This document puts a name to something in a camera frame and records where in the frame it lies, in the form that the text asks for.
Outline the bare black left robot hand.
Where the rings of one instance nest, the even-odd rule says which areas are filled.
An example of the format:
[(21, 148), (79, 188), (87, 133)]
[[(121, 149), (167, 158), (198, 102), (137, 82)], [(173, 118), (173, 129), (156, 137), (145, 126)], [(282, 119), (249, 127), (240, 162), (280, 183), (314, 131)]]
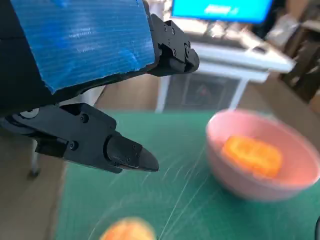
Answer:
[(40, 154), (112, 173), (157, 172), (157, 159), (84, 102), (86, 91), (144, 74), (189, 74), (200, 60), (171, 20), (145, 0), (3, 0), (0, 125), (33, 139)]

